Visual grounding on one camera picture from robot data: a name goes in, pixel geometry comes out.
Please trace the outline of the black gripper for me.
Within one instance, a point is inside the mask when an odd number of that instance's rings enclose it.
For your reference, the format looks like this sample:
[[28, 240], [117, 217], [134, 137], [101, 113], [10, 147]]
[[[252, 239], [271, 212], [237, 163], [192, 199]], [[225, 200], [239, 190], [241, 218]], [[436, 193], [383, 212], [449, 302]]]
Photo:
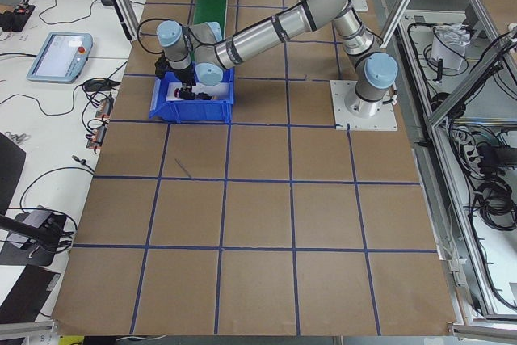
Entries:
[[160, 80], [164, 79], [167, 73], [172, 73], [183, 84], [180, 89], [181, 99], [194, 99], [191, 86], [195, 85], [195, 71], [192, 64], [184, 69], [173, 69], [165, 57], [159, 57], [154, 66], [155, 75]]

